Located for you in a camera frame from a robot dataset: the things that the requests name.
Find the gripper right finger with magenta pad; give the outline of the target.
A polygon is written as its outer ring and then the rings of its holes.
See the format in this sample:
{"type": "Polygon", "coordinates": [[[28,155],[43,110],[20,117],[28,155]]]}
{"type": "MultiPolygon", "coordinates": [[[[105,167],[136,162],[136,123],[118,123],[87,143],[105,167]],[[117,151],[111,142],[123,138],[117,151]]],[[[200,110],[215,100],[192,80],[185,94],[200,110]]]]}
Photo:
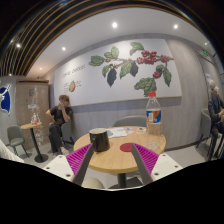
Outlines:
{"type": "Polygon", "coordinates": [[[158,155],[154,151],[136,143],[132,144],[131,152],[144,185],[182,169],[182,166],[166,153],[158,155]]]}

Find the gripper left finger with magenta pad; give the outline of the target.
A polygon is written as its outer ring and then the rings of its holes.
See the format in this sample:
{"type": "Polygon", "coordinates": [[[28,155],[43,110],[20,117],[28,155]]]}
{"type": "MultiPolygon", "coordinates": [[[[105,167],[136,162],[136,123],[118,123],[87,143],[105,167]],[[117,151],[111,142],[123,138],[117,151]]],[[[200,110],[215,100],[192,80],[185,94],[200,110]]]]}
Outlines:
{"type": "Polygon", "coordinates": [[[67,156],[56,156],[44,170],[81,186],[92,155],[93,146],[88,144],[67,156]]]}

